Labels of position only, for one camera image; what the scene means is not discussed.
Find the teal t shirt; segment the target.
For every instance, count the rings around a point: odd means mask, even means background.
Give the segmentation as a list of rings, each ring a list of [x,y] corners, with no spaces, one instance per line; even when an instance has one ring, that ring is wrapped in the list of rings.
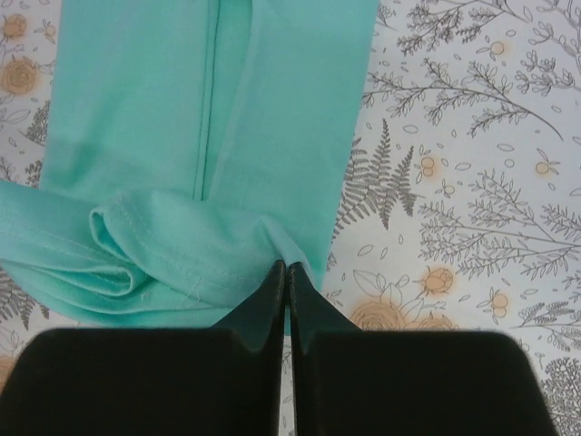
[[[374,1],[65,1],[37,188],[1,266],[63,316],[206,327],[278,261],[321,287]]]

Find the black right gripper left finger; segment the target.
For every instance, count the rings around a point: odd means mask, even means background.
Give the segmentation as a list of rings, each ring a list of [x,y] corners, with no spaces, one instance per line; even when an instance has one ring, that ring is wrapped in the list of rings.
[[[38,334],[1,395],[4,435],[274,435],[286,267],[209,328]]]

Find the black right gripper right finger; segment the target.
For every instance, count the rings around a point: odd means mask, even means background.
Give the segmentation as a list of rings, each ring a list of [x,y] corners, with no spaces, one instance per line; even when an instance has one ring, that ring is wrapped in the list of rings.
[[[498,332],[364,331],[288,270],[299,435],[553,435],[529,361]]]

